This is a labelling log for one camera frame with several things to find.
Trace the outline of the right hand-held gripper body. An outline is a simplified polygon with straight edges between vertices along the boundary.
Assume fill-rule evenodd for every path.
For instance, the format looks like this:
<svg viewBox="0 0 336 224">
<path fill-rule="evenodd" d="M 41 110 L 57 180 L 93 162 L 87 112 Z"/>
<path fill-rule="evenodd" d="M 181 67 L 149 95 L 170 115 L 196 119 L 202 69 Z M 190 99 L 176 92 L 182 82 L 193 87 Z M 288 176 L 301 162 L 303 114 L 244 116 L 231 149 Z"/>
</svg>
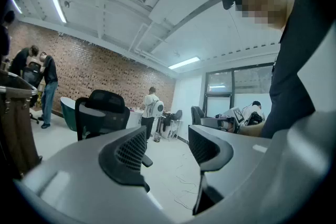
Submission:
<svg viewBox="0 0 336 224">
<path fill-rule="evenodd" d="M 222 114 L 220 128 L 223 131 L 238 134 L 240 124 L 244 121 L 243 114 L 238 107 L 229 109 Z"/>
</svg>

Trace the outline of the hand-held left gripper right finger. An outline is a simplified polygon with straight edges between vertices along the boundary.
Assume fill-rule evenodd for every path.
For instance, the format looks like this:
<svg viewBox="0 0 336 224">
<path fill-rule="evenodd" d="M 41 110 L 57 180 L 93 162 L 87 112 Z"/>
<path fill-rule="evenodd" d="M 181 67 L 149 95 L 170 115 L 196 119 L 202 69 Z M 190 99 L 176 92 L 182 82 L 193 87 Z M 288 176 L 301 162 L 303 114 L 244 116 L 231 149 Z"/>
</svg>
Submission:
<svg viewBox="0 0 336 224">
<path fill-rule="evenodd" d="M 268 138 L 228 133 L 202 125 L 188 127 L 188 146 L 200 169 L 193 215 L 232 194 L 264 156 Z"/>
</svg>

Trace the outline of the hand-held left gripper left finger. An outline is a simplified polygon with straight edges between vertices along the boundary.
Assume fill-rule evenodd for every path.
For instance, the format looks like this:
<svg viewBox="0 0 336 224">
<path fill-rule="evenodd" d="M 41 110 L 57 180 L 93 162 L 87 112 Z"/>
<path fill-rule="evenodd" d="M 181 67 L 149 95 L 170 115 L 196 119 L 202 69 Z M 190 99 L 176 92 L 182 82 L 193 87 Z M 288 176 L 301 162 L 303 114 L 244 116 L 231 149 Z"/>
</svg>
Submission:
<svg viewBox="0 0 336 224">
<path fill-rule="evenodd" d="M 14 185 L 47 223 L 171 223 L 141 174 L 146 146 L 144 127 L 82 140 Z"/>
</svg>

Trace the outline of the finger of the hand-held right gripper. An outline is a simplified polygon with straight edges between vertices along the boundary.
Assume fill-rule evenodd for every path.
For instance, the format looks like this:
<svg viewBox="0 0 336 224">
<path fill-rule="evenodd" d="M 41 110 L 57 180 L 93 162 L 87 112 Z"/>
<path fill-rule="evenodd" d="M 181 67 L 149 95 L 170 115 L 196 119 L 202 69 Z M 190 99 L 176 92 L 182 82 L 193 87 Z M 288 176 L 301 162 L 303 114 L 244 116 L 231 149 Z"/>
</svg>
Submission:
<svg viewBox="0 0 336 224">
<path fill-rule="evenodd" d="M 227 117 L 201 118 L 201 125 L 218 130 L 227 130 L 229 128 L 229 121 Z"/>
</svg>

